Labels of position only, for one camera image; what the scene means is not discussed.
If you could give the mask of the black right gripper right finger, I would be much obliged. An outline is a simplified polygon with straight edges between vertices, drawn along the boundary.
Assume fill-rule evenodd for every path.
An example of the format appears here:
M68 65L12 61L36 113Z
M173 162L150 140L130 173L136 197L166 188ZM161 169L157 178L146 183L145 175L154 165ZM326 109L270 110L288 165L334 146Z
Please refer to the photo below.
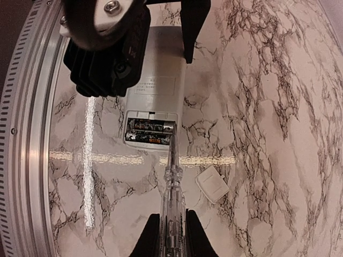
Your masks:
M186 252L190 257L218 257L194 210L186 210Z

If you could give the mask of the black AAA battery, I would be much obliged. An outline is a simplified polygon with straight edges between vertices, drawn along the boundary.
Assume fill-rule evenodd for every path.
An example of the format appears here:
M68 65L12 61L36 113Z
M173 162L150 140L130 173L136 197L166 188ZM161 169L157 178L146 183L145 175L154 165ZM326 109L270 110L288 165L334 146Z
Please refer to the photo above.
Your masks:
M167 120L129 118L128 127L130 130L169 133L174 130L175 123Z
M157 145L168 145L170 134L158 134L152 132L134 131L125 134L125 140L140 143L153 143Z

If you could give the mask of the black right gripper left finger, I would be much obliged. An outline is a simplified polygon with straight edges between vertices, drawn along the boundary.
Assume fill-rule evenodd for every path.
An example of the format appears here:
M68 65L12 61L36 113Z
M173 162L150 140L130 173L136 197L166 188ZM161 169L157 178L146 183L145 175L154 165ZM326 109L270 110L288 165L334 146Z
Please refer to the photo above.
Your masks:
M160 215L151 214L129 257L156 257L159 251Z

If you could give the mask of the white battery cover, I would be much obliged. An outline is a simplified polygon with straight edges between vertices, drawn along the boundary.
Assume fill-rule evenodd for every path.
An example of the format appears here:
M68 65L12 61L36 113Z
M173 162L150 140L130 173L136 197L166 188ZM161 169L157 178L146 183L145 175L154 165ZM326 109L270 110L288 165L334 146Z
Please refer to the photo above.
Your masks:
M210 203L215 204L229 192L229 187L214 166L209 166L200 173L195 182Z

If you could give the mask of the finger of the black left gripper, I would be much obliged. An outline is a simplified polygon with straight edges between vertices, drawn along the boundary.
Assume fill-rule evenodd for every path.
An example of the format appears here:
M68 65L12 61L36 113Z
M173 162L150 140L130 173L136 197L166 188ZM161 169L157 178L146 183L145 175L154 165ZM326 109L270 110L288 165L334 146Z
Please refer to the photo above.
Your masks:
M195 43L210 8L210 0L181 1L180 18L184 45L184 58L187 64L191 64L193 61Z

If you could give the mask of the clear handle screwdriver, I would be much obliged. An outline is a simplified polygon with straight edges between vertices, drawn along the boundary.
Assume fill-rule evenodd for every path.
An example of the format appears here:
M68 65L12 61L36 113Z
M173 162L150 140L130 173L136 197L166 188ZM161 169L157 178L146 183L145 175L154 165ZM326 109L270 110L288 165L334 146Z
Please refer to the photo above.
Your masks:
M185 199L181 189L183 170L179 166L177 136L169 142L161 201L159 256L185 256Z

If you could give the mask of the aluminium front rail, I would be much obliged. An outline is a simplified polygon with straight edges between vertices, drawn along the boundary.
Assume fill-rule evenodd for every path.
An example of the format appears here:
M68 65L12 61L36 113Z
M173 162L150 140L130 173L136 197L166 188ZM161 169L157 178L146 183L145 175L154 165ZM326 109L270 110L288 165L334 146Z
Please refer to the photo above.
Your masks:
M65 39L60 1L34 2L1 98L1 239L6 256L54 256L50 124Z

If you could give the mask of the white remote control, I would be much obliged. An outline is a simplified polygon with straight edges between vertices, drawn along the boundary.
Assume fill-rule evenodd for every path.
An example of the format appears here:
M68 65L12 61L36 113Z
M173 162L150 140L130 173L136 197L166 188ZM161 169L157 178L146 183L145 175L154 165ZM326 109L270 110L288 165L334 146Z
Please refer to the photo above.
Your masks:
M140 143L125 140L130 130L129 118L167 120L175 123L169 133L178 134L182 124L186 61L183 56L183 38L180 26L150 28L139 82L127 90L123 142L133 148L163 151L168 145Z

